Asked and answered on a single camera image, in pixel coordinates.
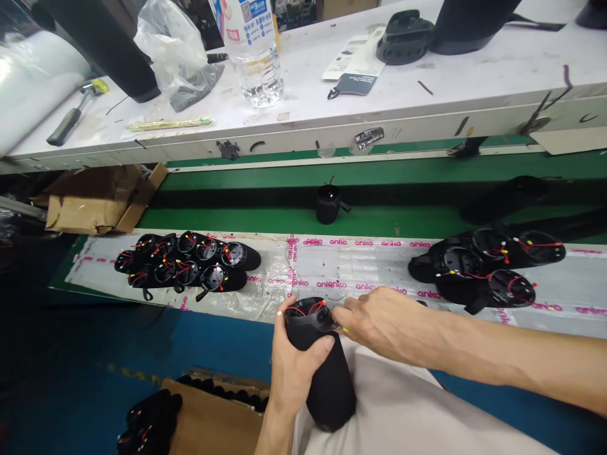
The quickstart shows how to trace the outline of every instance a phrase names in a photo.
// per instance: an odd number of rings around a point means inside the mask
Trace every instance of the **hammer handle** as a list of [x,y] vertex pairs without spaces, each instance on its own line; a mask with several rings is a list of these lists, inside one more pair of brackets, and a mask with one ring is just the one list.
[[57,147],[62,146],[70,130],[74,127],[75,124],[78,123],[81,114],[82,111],[79,110],[77,107],[73,107],[72,109],[70,109],[70,111],[63,118],[57,129],[53,132],[52,135],[48,137],[46,142]]

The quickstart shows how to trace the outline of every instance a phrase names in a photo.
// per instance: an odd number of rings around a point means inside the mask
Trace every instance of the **plastic bottle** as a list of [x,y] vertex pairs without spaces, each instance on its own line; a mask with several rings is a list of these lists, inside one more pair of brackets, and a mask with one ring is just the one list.
[[209,4],[242,94],[254,107],[280,100],[284,85],[270,0],[209,0]]

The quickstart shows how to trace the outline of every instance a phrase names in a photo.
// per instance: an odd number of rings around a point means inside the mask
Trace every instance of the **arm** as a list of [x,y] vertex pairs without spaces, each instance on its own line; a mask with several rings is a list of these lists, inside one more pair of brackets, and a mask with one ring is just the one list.
[[345,306],[333,309],[344,334],[381,356],[607,415],[607,340],[430,310],[384,287]]
[[285,300],[274,319],[270,400],[254,455],[291,453],[295,417],[308,398],[312,376],[327,359],[335,343],[332,336],[324,336],[307,351],[298,351],[293,347],[286,335],[283,313],[296,300],[296,296]]

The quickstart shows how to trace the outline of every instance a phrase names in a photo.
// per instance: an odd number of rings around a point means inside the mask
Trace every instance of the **white table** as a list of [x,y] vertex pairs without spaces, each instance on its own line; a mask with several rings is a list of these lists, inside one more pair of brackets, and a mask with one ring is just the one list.
[[[335,83],[322,81],[322,72],[351,36],[387,23],[404,9],[419,9],[423,18],[436,21],[441,3],[406,0],[283,33],[285,95],[265,110],[247,104],[229,63],[214,90],[179,114],[164,97],[145,104],[127,98],[117,105],[125,94],[108,81],[110,93],[90,102],[66,143],[52,147],[46,138],[78,104],[80,94],[74,94],[8,154],[13,163],[0,164],[0,173],[218,157],[216,142],[225,140],[238,142],[241,155],[258,141],[265,144],[255,154],[312,150],[316,141],[320,149],[347,147],[357,133],[373,126],[384,128],[383,143],[464,138],[470,127],[474,136],[509,134],[529,119],[548,91],[554,99],[565,90],[564,65],[573,89],[543,112],[551,121],[542,131],[607,125],[607,33],[573,21],[586,0],[523,0],[517,13],[567,26],[554,33],[507,25],[480,51],[461,56],[429,52],[416,63],[385,67],[366,97],[327,100]],[[598,117],[579,123],[586,114]],[[214,118],[214,124],[138,134],[125,130],[141,117],[201,116]],[[466,126],[456,135],[465,117]]]

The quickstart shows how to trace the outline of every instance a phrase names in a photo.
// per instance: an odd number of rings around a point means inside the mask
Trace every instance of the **plastic wrap roll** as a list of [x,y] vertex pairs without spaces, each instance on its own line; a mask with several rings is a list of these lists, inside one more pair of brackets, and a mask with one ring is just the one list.
[[85,58],[67,41],[44,30],[0,47],[0,156],[89,75]]

